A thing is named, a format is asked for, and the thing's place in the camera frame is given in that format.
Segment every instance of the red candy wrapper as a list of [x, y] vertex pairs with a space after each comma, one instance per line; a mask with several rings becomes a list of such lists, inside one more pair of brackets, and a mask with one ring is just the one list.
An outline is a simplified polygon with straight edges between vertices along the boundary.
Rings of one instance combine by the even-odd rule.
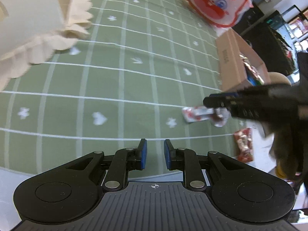
[[237, 157], [240, 162], [247, 163], [254, 160], [251, 134], [251, 128], [245, 128], [234, 133], [235, 142], [240, 149], [240, 154]]

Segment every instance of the blue eye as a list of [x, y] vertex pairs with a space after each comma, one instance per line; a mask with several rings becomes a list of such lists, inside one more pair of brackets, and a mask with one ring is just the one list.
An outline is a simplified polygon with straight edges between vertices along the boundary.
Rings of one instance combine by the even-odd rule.
[[215, 5], [218, 6], [221, 9], [226, 9], [228, 7], [228, 4], [225, 0], [217, 0], [215, 2]]

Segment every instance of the plastic bag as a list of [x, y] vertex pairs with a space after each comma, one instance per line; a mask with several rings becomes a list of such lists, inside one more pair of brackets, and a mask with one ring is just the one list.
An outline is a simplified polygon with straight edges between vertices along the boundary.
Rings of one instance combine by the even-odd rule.
[[252, 0], [186, 0], [218, 34], [236, 25], [244, 12], [252, 6]]

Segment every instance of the silver screw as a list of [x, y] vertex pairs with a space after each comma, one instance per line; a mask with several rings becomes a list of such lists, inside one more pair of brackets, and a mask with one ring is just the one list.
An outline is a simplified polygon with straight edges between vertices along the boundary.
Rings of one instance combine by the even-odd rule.
[[202, 188], [205, 186], [204, 182], [200, 180], [193, 180], [189, 185], [194, 188]]
[[110, 180], [105, 183], [105, 187], [107, 188], [117, 188], [120, 186], [120, 183], [115, 180]]

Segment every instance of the gray ribbed panel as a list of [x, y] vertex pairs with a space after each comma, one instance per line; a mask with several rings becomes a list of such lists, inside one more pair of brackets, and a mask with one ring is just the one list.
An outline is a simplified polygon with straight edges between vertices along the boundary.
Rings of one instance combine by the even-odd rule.
[[15, 231], [294, 231], [279, 221], [267, 225], [236, 222], [219, 213], [204, 193], [185, 189], [179, 182], [130, 182], [119, 192], [104, 195], [87, 216], [62, 225], [25, 221]]

